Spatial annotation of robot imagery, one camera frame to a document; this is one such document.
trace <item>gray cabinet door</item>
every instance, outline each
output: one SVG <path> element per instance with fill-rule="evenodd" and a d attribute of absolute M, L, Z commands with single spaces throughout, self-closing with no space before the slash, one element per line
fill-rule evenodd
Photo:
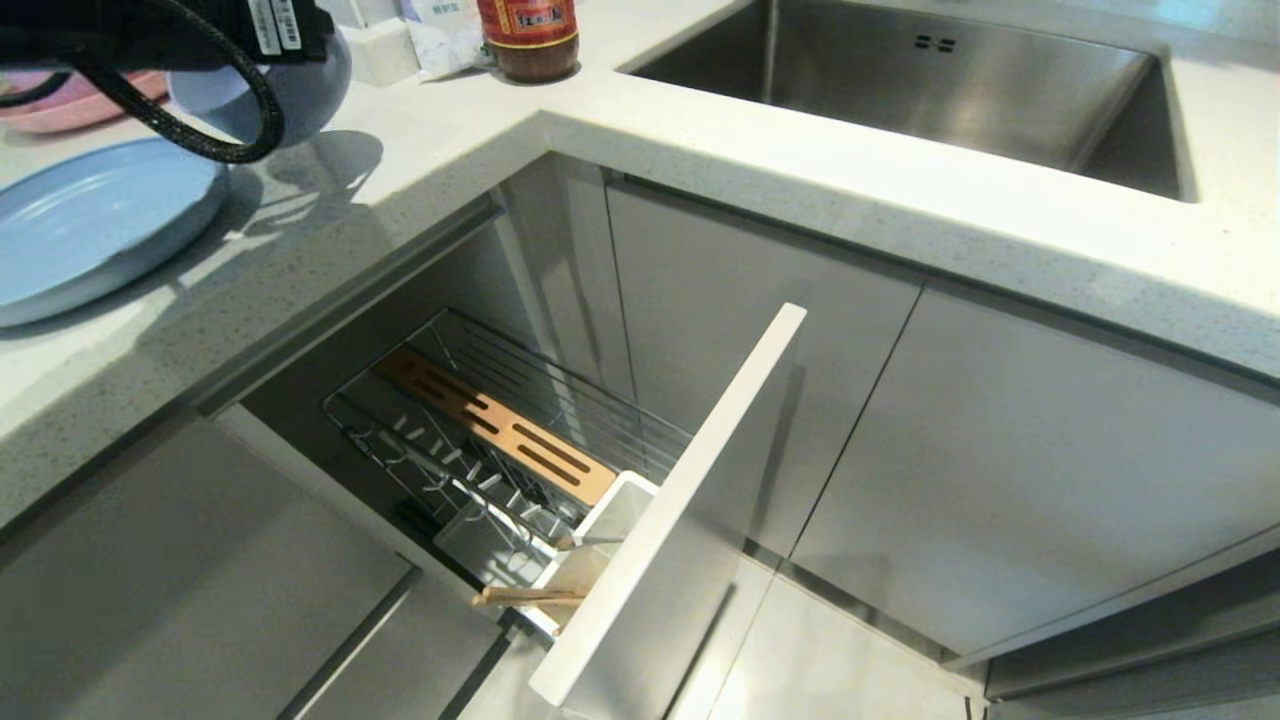
<path fill-rule="evenodd" d="M 824 242 L 628 184 L 611 187 L 636 398 L 692 430 L 782 302 L 809 310 L 754 539 L 788 555 L 920 279 Z"/>
<path fill-rule="evenodd" d="M 925 290 L 795 562 L 980 660 L 1280 541 L 1280 407 L 964 295 Z"/>
<path fill-rule="evenodd" d="M 205 420 L 108 473 L 0 570 L 0 717 L 275 717 L 408 570 Z"/>

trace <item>black cord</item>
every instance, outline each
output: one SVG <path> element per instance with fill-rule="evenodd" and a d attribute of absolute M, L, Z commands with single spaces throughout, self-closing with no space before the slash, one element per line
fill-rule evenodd
<path fill-rule="evenodd" d="M 275 99 L 271 86 L 266 83 L 266 78 L 257 72 L 253 60 L 212 23 L 177 0 L 145 1 L 166 9 L 195 26 L 205 38 L 221 50 L 228 64 L 244 78 L 250 91 L 253 92 L 253 99 L 257 100 L 259 115 L 262 120 L 257 137 L 252 142 L 225 142 L 183 123 L 164 111 L 154 100 L 138 92 L 125 78 L 110 69 L 101 58 L 92 56 L 87 51 L 67 58 L 67 61 L 125 113 L 142 120 L 174 145 L 197 155 L 219 163 L 253 163 L 279 147 L 280 140 L 284 137 L 284 111 L 280 109 L 280 102 Z"/>
<path fill-rule="evenodd" d="M 70 73 L 54 73 L 36 87 L 0 95 L 0 109 L 17 108 L 19 105 L 27 105 L 29 102 L 36 102 L 37 100 L 44 100 L 45 97 L 49 97 L 61 90 L 70 77 Z"/>

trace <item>white cabinet door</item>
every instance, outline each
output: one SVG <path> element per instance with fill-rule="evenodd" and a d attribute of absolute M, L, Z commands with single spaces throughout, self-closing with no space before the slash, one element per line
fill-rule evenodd
<path fill-rule="evenodd" d="M 846 249 L 628 184 L 609 217 L 636 400 L 696 428 L 755 342 L 762 314 L 809 310 L 751 539 L 786 557 L 813 510 L 922 278 Z"/>
<path fill-rule="evenodd" d="M 957 292 L 920 299 L 796 564 L 972 661 L 1280 544 L 1274 398 Z"/>
<path fill-rule="evenodd" d="M 131 455 L 0 570 L 0 717 L 275 717 L 408 570 L 205 420 Z"/>
<path fill-rule="evenodd" d="M 530 684 L 596 720 L 657 720 L 739 562 L 805 310 L 786 305 Z"/>

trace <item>stainless steel sink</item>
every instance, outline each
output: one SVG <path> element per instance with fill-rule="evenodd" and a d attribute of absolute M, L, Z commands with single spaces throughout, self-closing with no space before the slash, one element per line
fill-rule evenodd
<path fill-rule="evenodd" d="M 842 0 L 762 0 L 632 74 L 1183 200 L 1147 53 Z"/>

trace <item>kitchen counter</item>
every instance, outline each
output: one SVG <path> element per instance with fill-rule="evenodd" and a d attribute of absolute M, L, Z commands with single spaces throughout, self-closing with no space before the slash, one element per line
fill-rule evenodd
<path fill-rule="evenodd" d="M 253 342 L 548 151 L 1280 378 L 1274 46 L 1069 5 L 881 4 L 1160 54 L 1196 201 L 628 77 L 616 68 L 739 4 L 590 0 L 573 77 L 353 86 L 332 129 L 233 169 L 229 206 L 173 263 L 64 318 L 0 332 L 0 528 Z M 58 141 L 6 133 L 0 184 L 145 135 L 134 122 Z"/>

